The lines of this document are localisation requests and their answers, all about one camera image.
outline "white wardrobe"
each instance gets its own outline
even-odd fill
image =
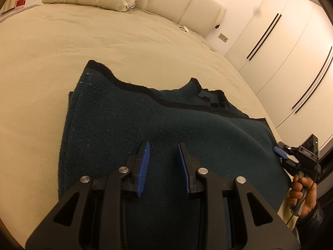
[[[333,27],[309,0],[264,0],[226,54],[282,140],[319,148],[333,138]]]

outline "hand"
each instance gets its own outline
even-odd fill
[[[313,186],[313,180],[311,178],[301,178],[299,182],[299,176],[295,175],[294,181],[291,183],[291,190],[289,191],[289,196],[287,198],[287,203],[290,205],[296,204],[297,200],[302,198],[303,193],[301,192],[303,186],[309,189],[308,194],[306,195],[303,210],[301,212],[301,219],[304,219],[316,206],[317,203],[317,184]]]

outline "dark green sweater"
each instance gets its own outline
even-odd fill
[[[142,197],[126,205],[129,249],[196,249],[200,201],[186,200],[179,142],[218,175],[244,176],[276,211],[289,189],[266,120],[250,119],[222,91],[203,90],[196,79],[177,90],[148,89],[89,61],[69,102],[59,196],[83,175],[124,165],[142,140],[150,142],[150,162]]]

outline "bed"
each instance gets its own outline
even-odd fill
[[[0,218],[21,245],[58,201],[68,92],[90,59],[158,90],[197,78],[249,117],[265,117],[280,141],[239,73],[204,40],[225,11],[214,0],[138,0],[126,12],[45,4],[0,23]],[[279,215],[288,219],[285,203]]]

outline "sleeve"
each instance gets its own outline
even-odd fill
[[[304,218],[298,219],[296,222],[297,231],[299,234],[299,240],[303,246],[313,233],[319,228],[320,224],[324,220],[324,211],[317,202],[314,209]]]

